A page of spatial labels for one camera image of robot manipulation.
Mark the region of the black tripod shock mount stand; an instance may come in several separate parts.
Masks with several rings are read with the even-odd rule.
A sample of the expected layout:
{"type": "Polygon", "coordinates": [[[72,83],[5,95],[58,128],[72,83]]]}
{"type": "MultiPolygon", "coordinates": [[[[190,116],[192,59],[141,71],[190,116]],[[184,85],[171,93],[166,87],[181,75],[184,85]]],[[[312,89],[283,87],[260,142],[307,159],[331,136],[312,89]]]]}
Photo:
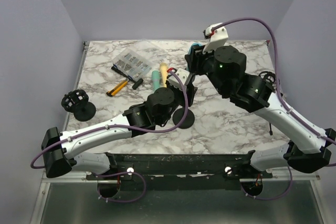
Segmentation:
{"type": "Polygon", "coordinates": [[[271,71],[262,71],[259,73],[259,76],[265,80],[266,82],[270,83],[273,88],[276,90],[276,75],[271,71]]]}

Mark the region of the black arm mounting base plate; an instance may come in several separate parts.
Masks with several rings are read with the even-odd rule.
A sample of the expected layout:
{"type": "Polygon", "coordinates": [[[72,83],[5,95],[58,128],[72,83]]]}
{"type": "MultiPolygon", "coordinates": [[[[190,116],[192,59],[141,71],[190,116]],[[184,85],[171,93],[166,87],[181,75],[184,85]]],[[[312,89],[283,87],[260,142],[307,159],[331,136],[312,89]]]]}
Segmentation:
{"type": "Polygon", "coordinates": [[[91,174],[104,189],[239,190],[240,181],[272,178],[249,166],[249,154],[108,154],[110,170],[91,174]]]}

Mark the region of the blue microphone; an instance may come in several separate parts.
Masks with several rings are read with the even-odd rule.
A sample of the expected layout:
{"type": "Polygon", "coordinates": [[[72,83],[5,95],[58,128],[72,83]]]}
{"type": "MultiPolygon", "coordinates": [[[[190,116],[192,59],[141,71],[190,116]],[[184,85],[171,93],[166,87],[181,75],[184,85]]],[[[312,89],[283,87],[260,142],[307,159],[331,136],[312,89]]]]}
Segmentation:
{"type": "Polygon", "coordinates": [[[191,46],[190,46],[190,48],[188,50],[188,54],[190,55],[195,49],[197,49],[197,48],[199,48],[201,46],[202,46],[202,44],[200,44],[198,42],[191,44],[191,46]]]}

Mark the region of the mint green microphone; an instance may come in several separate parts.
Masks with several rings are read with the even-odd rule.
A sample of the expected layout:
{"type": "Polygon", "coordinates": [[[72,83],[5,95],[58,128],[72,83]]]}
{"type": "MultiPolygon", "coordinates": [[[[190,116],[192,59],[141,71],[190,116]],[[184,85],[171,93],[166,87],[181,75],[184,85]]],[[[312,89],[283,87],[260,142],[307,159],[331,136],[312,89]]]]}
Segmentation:
{"type": "Polygon", "coordinates": [[[151,74],[153,91],[156,91],[160,87],[160,73],[157,70],[152,71],[151,74]]]}

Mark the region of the black shock mount desk stand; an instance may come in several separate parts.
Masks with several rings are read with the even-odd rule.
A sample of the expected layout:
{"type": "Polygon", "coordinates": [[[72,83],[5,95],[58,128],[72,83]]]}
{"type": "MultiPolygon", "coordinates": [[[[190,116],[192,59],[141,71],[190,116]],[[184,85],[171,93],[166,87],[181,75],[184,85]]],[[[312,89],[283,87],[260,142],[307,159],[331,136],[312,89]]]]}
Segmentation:
{"type": "Polygon", "coordinates": [[[89,102],[89,97],[84,90],[73,90],[64,95],[61,106],[65,111],[72,113],[76,120],[86,122],[91,120],[96,113],[96,107],[89,102]]]}

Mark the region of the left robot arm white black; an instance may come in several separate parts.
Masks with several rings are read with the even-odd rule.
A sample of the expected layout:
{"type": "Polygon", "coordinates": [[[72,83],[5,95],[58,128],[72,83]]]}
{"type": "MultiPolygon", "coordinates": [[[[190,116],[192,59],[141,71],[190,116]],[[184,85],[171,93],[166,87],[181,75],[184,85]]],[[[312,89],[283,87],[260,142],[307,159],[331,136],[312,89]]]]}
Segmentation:
{"type": "Polygon", "coordinates": [[[57,127],[49,128],[41,144],[47,178],[77,170],[112,179],[117,170],[108,155],[90,153],[89,150],[112,141],[145,133],[166,133],[178,128],[186,119],[187,111],[173,127],[166,129],[165,125],[178,106],[187,110],[191,105],[197,90],[193,81],[193,74],[177,69],[170,72],[165,88],[158,88],[146,101],[131,106],[110,120],[76,131],[60,132],[57,127]]]}

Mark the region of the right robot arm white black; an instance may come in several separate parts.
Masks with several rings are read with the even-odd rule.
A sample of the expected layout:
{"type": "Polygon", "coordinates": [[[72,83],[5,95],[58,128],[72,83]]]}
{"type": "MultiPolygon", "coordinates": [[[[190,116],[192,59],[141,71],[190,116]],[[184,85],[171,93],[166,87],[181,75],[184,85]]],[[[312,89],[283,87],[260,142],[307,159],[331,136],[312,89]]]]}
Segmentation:
{"type": "Polygon", "coordinates": [[[249,178],[269,168],[289,166],[302,173],[313,173],[328,167],[335,138],[333,129],[314,126],[295,114],[261,76],[246,73],[246,55],[233,46],[222,46],[204,53],[205,46],[192,45],[185,55],[193,75],[205,75],[223,99],[253,113],[280,130],[289,143],[264,151],[250,151],[249,160],[241,165],[249,178]]]}

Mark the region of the cream yellow microphone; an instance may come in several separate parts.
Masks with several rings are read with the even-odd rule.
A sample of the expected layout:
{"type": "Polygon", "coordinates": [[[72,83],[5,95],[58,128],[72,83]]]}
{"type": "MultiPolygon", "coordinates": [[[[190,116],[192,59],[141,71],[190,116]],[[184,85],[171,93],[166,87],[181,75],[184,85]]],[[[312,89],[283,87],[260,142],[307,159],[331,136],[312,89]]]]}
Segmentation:
{"type": "Polygon", "coordinates": [[[167,80],[167,74],[168,74],[168,65],[164,62],[160,63],[160,73],[161,73],[161,78],[162,78],[162,84],[163,87],[167,87],[166,85],[166,80],[167,80]]]}

